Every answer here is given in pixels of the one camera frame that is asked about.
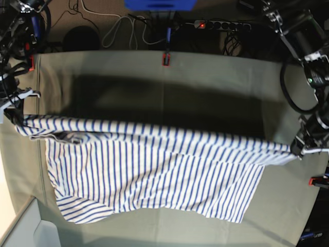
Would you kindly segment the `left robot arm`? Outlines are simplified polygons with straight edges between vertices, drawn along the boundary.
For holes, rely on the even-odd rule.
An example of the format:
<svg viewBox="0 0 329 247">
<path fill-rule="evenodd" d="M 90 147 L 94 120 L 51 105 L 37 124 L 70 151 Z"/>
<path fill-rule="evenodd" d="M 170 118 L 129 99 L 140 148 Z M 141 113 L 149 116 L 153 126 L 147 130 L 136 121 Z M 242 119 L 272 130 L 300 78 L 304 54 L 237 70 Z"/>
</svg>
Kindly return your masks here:
<svg viewBox="0 0 329 247">
<path fill-rule="evenodd" d="M 280 86 L 290 107 L 300 114 L 300 129 L 290 151 L 302 158 L 306 154 L 328 151 L 328 37 L 314 19 L 310 6 L 318 1 L 263 1 L 261 15 L 277 33 L 291 56 L 282 64 Z M 286 68 L 291 61 L 303 67 L 307 84 L 313 89 L 317 104 L 299 108 L 285 84 Z"/>
</svg>

